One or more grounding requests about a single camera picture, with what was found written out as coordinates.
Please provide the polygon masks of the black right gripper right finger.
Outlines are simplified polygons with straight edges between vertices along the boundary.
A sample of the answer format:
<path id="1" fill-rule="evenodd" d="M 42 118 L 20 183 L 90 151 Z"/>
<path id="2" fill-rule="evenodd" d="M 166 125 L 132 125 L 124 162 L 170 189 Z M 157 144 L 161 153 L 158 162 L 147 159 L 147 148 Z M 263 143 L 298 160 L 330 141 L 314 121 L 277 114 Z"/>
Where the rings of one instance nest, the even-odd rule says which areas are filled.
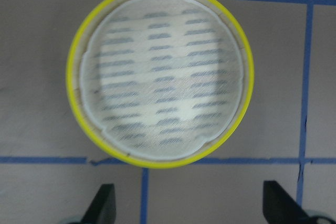
<path id="1" fill-rule="evenodd" d="M 275 180 L 263 183 L 263 215 L 267 223 L 317 223 L 318 217 L 308 216 Z"/>

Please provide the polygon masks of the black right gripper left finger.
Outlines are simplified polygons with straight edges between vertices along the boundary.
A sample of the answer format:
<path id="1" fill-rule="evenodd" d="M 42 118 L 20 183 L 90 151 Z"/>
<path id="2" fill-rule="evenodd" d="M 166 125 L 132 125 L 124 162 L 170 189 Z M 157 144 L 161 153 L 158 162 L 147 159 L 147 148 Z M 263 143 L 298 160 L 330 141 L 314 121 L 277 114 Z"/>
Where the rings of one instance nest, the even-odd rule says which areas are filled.
<path id="1" fill-rule="evenodd" d="M 102 184 L 79 223 L 115 223 L 115 203 L 114 184 Z"/>

